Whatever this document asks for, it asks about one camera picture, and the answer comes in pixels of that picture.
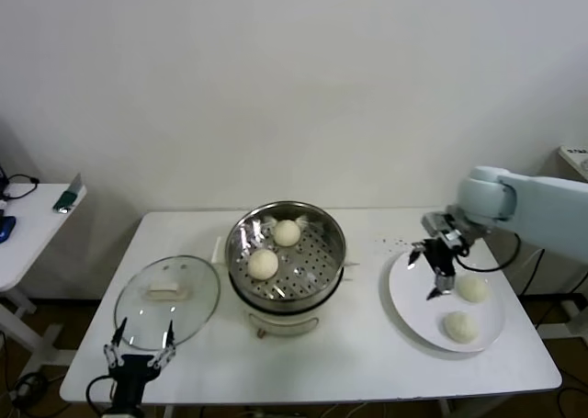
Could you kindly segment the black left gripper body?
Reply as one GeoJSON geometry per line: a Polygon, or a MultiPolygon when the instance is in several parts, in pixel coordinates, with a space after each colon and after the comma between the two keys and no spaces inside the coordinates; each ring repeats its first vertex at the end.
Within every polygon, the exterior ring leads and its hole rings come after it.
{"type": "Polygon", "coordinates": [[[153,358],[148,355],[124,355],[123,364],[109,370],[109,375],[116,382],[112,399],[114,408],[138,408],[146,385],[160,375],[160,368],[150,363],[153,358]]]}

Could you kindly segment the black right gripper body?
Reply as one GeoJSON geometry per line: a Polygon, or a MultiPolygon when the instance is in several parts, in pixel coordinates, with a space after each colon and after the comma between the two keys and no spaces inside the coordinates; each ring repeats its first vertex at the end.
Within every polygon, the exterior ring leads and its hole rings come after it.
{"type": "Polygon", "coordinates": [[[424,240],[424,256],[433,271],[443,277],[453,277],[453,251],[440,239],[424,240]]]}

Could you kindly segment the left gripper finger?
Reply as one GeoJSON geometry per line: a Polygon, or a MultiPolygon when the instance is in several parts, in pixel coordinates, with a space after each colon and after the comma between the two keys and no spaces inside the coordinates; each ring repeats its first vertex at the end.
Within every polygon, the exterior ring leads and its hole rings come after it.
{"type": "Polygon", "coordinates": [[[116,328],[110,342],[103,347],[103,352],[109,367],[122,367],[124,365],[122,355],[119,353],[119,345],[122,340],[126,324],[127,318],[124,318],[121,325],[116,328]]]}
{"type": "Polygon", "coordinates": [[[163,343],[163,349],[158,354],[156,354],[151,361],[152,367],[166,367],[175,356],[176,346],[173,321],[169,322],[168,329],[164,333],[163,343]]]}

